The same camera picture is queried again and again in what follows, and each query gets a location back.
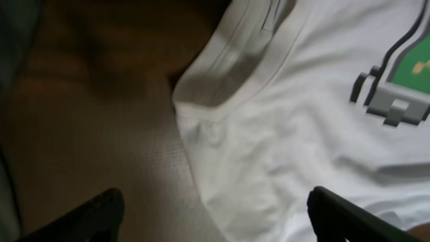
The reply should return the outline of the white t-shirt with robot print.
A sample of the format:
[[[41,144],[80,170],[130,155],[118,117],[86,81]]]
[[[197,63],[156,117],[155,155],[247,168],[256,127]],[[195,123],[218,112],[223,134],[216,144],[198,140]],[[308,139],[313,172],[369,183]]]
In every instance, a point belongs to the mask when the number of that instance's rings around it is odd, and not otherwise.
[[[173,93],[200,198],[229,241],[314,241],[324,186],[409,230],[429,222],[429,124],[349,103],[423,1],[233,1]]]

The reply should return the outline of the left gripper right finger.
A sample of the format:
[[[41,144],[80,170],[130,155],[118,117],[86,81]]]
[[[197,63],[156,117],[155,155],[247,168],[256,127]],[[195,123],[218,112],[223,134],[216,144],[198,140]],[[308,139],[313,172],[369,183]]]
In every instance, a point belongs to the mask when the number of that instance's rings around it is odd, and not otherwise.
[[[421,242],[322,186],[306,204],[317,242]]]

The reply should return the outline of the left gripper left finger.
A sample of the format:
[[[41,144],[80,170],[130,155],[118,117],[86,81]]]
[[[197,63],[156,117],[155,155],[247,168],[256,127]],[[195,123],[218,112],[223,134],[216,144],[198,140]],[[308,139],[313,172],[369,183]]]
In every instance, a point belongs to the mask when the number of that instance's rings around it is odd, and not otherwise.
[[[110,188],[17,242],[117,242],[124,212],[122,192]]]

